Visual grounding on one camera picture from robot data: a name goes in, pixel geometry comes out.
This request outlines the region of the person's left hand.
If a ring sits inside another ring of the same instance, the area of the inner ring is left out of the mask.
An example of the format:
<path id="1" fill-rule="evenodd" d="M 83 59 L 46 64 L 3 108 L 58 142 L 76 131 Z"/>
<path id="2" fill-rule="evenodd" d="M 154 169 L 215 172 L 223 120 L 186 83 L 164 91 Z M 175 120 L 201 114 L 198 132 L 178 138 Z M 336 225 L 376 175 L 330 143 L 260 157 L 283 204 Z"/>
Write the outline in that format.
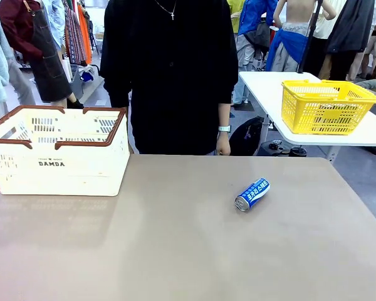
<path id="1" fill-rule="evenodd" d="M 228 136 L 219 136 L 216 144 L 217 156 L 229 156 L 231 154 L 231 146 Z"/>

